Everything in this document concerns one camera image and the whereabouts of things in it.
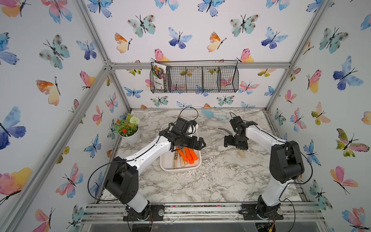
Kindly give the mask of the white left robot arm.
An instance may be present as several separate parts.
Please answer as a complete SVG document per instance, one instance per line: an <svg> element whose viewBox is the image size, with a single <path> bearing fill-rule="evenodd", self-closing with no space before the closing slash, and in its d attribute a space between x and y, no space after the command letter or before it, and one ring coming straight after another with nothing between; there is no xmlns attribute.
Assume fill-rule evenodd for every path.
<svg viewBox="0 0 371 232"><path fill-rule="evenodd" d="M178 118L137 153L127 158L114 158L103 182L104 188L136 213L148 213L149 201L139 192L139 176L158 157L169 151L175 152L177 148L193 150L205 148L204 139L193 135L197 126L195 120Z"/></svg>

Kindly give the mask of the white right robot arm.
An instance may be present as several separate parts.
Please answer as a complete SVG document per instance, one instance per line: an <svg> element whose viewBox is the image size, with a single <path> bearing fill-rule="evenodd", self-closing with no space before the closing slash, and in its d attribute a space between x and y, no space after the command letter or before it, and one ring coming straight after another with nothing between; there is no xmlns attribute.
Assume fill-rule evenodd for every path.
<svg viewBox="0 0 371 232"><path fill-rule="evenodd" d="M289 184L304 173L300 148L295 141L280 139L258 127L253 121L244 121L240 116L230 120L235 135L225 136L224 146L248 149L248 140L253 140L270 152L269 170L271 179L266 190L258 198L256 212L261 218L270 218L277 213L281 197Z"/></svg>

